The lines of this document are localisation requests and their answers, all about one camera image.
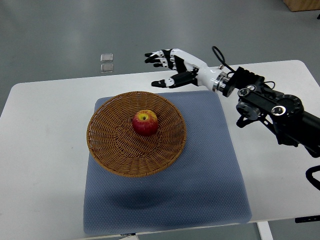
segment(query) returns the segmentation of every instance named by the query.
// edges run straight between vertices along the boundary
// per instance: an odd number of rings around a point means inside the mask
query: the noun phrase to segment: basket rim
[[[119,97],[122,97],[122,96],[128,96],[128,95],[136,95],[136,94],[146,94],[146,95],[153,95],[154,97],[157,97],[157,98],[160,98],[162,101],[166,102],[167,104],[170,105],[170,107],[174,108],[174,110],[176,111],[178,117],[180,118],[181,120],[181,123],[182,123],[182,128],[183,128],[183,139],[182,139],[182,143],[180,145],[180,148],[179,148],[179,151],[175,154],[174,157],[172,157],[171,161],[169,161],[168,163],[166,163],[165,165],[157,168],[157,169],[154,169],[152,171],[148,171],[148,172],[145,172],[145,173],[135,173],[135,174],[127,174],[127,173],[121,173],[121,172],[118,172],[118,171],[115,171],[111,168],[108,168],[106,167],[105,165],[101,164],[100,160],[98,159],[98,157],[96,156],[95,152],[93,151],[93,147],[91,146],[91,143],[90,143],[90,137],[89,137],[89,134],[90,134],[90,126],[93,122],[93,120],[95,119],[95,117],[99,114],[99,112],[101,111],[102,108],[105,107],[105,105],[109,104],[110,102],[112,102],[113,100],[119,98]],[[116,175],[119,175],[119,176],[122,176],[122,177],[131,177],[131,178],[139,178],[139,177],[146,177],[146,176],[149,176],[149,175],[153,175],[153,174],[156,174],[158,172],[161,172],[162,170],[168,168],[170,165],[172,165],[180,156],[180,154],[182,153],[185,145],[186,145],[186,141],[187,141],[187,126],[186,126],[186,122],[185,122],[185,119],[183,117],[183,115],[181,114],[181,112],[178,110],[178,108],[171,102],[169,101],[168,99],[166,99],[165,97],[163,96],[160,96],[159,94],[156,94],[156,93],[152,93],[152,92],[148,92],[148,91],[129,91],[129,92],[124,92],[124,93],[121,93],[121,94],[118,94],[118,95],[115,95],[113,97],[111,97],[109,100],[107,100],[106,102],[104,102],[92,115],[92,117],[90,118],[90,121],[88,123],[88,126],[87,126],[87,130],[86,130],[86,143],[87,143],[87,146],[88,146],[88,149],[89,149],[89,152],[90,154],[92,155],[93,159],[101,166],[103,167],[105,170],[113,173],[113,174],[116,174]]]

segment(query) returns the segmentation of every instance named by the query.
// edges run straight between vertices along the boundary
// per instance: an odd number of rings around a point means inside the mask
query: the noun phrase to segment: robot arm
[[[150,52],[145,56],[147,57],[145,63],[153,63],[156,68],[164,67],[178,72],[167,79],[152,82],[153,87],[178,88],[194,84],[206,86],[214,91],[221,87],[217,79],[227,76],[222,70],[208,67],[204,61],[178,48]]]

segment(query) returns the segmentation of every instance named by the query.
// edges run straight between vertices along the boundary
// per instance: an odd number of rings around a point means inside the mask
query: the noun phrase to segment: white table
[[[301,98],[320,116],[320,87],[297,60],[241,65],[275,89]],[[15,85],[0,117],[0,238],[68,240],[83,232],[88,122],[99,98],[130,91],[200,91],[151,87],[173,71],[86,77]],[[260,122],[238,128],[235,90],[219,93],[252,211],[251,222],[320,215],[320,191],[306,179],[320,165],[303,146],[278,145]]]

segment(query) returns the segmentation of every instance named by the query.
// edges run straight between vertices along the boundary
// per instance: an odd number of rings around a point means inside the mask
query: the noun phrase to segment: blue mat
[[[251,219],[218,95],[211,91],[159,95],[184,117],[187,141],[183,152],[167,169],[139,178],[113,174],[90,155],[83,208],[85,233],[155,232],[244,224]],[[108,99],[99,99],[95,110]]]

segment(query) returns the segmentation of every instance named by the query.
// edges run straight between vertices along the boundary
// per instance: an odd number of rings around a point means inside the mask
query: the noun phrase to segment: black cable
[[[227,67],[231,72],[233,73],[235,72],[235,70],[233,70],[228,64],[226,64],[225,57],[222,54],[222,52],[219,50],[219,48],[217,48],[216,46],[212,46],[212,51],[223,66]]]
[[[276,83],[274,81],[265,81],[264,82],[265,84],[268,84],[268,83],[272,83],[273,84],[273,87],[271,89],[274,89],[275,86],[276,86]]]

